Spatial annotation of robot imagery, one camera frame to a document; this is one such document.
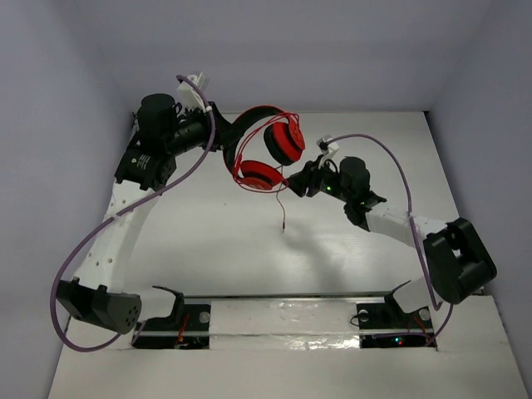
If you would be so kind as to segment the red black headphones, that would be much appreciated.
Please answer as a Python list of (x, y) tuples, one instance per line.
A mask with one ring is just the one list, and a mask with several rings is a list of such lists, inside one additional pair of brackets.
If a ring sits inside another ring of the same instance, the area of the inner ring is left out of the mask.
[(223, 150), (224, 164), (234, 181), (247, 190), (271, 191), (286, 180), (279, 169), (258, 160), (243, 160), (244, 147), (260, 131), (264, 144), (281, 166), (301, 159), (306, 148), (299, 125), (299, 114), (276, 106), (256, 106), (246, 110), (233, 122), (239, 133), (237, 140)]

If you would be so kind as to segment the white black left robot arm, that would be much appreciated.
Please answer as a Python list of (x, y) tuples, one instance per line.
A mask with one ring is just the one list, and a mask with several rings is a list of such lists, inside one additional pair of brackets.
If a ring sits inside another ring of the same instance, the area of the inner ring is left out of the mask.
[(253, 107), (229, 122), (213, 102), (186, 110), (171, 95), (145, 96), (104, 220), (82, 241), (91, 249), (71, 280), (54, 280), (52, 314), (62, 305), (77, 321), (120, 335), (135, 327), (142, 303), (124, 290), (126, 266), (148, 214), (177, 185), (170, 180), (177, 156), (196, 148), (221, 151), (235, 183), (269, 192), (285, 185), (280, 169), (300, 160), (305, 141), (298, 114), (276, 106)]

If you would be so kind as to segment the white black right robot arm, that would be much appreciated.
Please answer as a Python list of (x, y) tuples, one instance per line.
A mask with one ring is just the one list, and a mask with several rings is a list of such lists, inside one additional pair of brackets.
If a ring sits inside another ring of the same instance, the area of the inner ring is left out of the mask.
[(346, 157), (333, 165), (323, 157), (303, 167), (297, 194), (324, 193), (343, 204), (349, 222), (368, 233), (379, 234), (416, 251), (428, 302), (435, 310), (454, 307), (497, 276), (497, 268), (474, 225), (464, 218), (452, 221), (413, 214), (412, 197), (405, 209), (397, 208), (370, 187), (363, 160)]

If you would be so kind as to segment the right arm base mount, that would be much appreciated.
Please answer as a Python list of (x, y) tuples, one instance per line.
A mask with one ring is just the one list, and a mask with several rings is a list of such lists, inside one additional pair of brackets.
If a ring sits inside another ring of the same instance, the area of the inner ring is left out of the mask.
[(387, 303), (359, 303), (349, 323), (358, 328), (362, 349), (425, 347), (434, 336), (431, 315), (404, 313)]

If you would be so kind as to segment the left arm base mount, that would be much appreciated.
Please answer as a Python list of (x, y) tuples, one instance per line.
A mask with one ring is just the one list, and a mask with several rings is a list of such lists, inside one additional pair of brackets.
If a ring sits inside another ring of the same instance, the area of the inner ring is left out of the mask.
[(209, 349), (209, 303), (186, 303), (179, 322), (170, 316), (137, 323), (131, 340), (135, 349)]

